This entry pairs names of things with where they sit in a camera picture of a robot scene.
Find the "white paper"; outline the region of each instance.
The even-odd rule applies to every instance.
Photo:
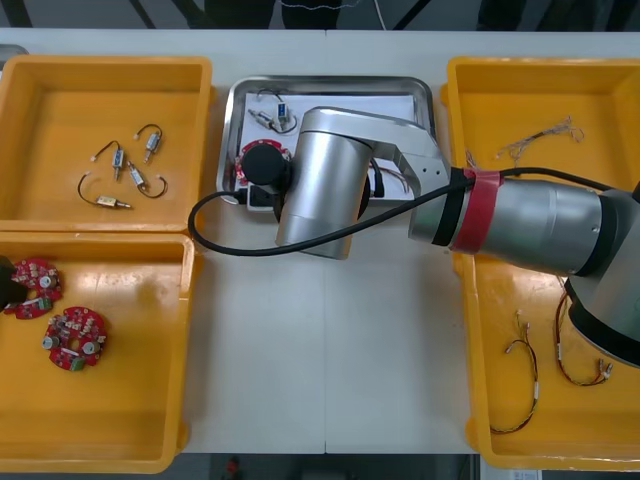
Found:
[[[265,92],[258,96],[249,93],[245,100],[244,122],[242,125],[242,135],[240,137],[241,148],[255,140],[271,139],[280,142],[283,147],[289,149],[293,154],[298,142],[300,122],[304,114],[315,107],[338,107],[350,110],[358,110],[366,113],[375,113],[389,117],[401,118],[403,120],[415,120],[414,99],[411,95],[398,96],[345,96],[345,95],[280,95],[283,101],[289,106],[289,111],[298,120],[298,126],[294,131],[286,135],[267,130],[258,124],[251,115],[249,109],[264,111],[276,118],[278,99],[274,95]],[[381,168],[388,168],[398,172],[398,168],[392,161],[378,160]],[[385,186],[386,200],[411,200],[413,193],[409,189],[405,192],[403,183],[393,175],[382,172]],[[369,181],[371,188],[374,187],[373,170],[369,170]]]

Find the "floor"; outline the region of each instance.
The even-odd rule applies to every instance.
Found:
[[[466,455],[241,455],[234,480],[470,479]],[[158,480],[231,480],[230,455],[179,455]],[[140,475],[4,474],[1,480],[131,480]]]

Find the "silver robot arm segment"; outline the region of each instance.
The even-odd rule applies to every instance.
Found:
[[[452,175],[461,174],[451,169],[435,140],[415,123],[342,109],[313,109],[300,129],[276,243],[297,243],[353,225],[372,157],[392,160],[415,196],[448,185]],[[409,236],[453,245],[470,193],[453,196],[414,209]],[[600,225],[600,200],[593,191],[507,179],[498,190],[481,252],[534,270],[572,274],[589,260]],[[350,238],[345,238],[307,253],[344,259],[349,247]]]

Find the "red tape band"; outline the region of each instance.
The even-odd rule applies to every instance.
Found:
[[[469,195],[469,205],[462,220],[453,250],[478,253],[484,245],[496,209],[498,189],[502,184],[500,172],[465,169],[467,178],[476,177]]]

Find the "black cable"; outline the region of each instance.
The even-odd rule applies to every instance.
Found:
[[[384,198],[384,180],[382,180],[382,172],[380,166],[375,158],[371,159],[371,166],[373,167],[373,179],[375,188],[373,189],[373,196],[375,198]]]
[[[509,168],[506,170],[500,171],[501,177],[508,177],[514,175],[522,175],[522,174],[537,174],[537,175],[547,175],[550,177],[559,178],[562,180],[567,180],[578,185],[582,185],[587,188],[594,188],[598,190],[611,190],[613,187],[608,185],[604,185],[602,183],[594,182],[592,180],[579,177],[577,175],[572,175],[570,173],[561,172],[558,170],[553,170],[551,168],[544,167],[518,167],[518,168]],[[425,193],[424,195],[420,195],[418,198],[405,202],[402,205],[399,205],[391,210],[388,210],[380,215],[377,215],[368,220],[364,220],[362,222],[356,223],[355,225],[351,225],[350,227],[346,227],[340,230],[336,230],[335,232],[328,233],[326,235],[322,235],[317,238],[312,238],[311,240],[305,240],[304,242],[298,242],[291,245],[284,245],[281,247],[272,247],[272,248],[262,248],[257,250],[245,250],[239,248],[230,248],[225,247],[223,245],[218,245],[217,243],[213,243],[206,238],[204,238],[200,232],[198,232],[196,228],[196,215],[202,207],[204,207],[211,200],[223,197],[223,196],[231,196],[237,198],[239,192],[215,192],[210,195],[207,195],[198,203],[196,203],[189,214],[188,220],[188,228],[189,233],[193,236],[193,238],[200,243],[203,247],[208,248],[209,250],[213,250],[214,252],[223,253],[225,255],[233,255],[236,257],[272,257],[275,255],[284,255],[287,253],[300,252],[302,250],[307,250],[309,248],[317,247],[318,245],[323,245],[325,243],[332,242],[334,240],[339,240],[344,237],[348,237],[349,235],[353,235],[354,233],[361,232],[369,227],[373,227],[374,225],[378,225],[382,222],[385,222],[393,217],[397,217],[398,215],[402,215],[409,210],[412,210],[420,205],[427,203],[431,200],[434,200],[442,195],[446,195],[448,193],[454,193],[461,190],[466,190],[475,184],[476,179],[473,178],[465,178],[457,184],[449,184],[444,187],[437,188],[431,192]]]
[[[610,185],[604,183],[595,182],[588,178],[579,177],[567,172],[561,172],[560,170],[554,170],[553,168],[545,167],[515,167],[507,168],[506,170],[500,170],[501,177],[515,177],[518,175],[546,175],[548,177],[559,178],[560,180],[566,180],[567,182],[582,185],[586,188],[593,188],[594,190],[601,190],[606,192],[607,190],[613,190]]]
[[[151,29],[156,28],[156,26],[153,24],[153,20],[151,20],[151,17],[140,3],[140,0],[129,0],[129,3],[140,17],[140,20],[142,20],[142,23],[144,23],[145,27]]]

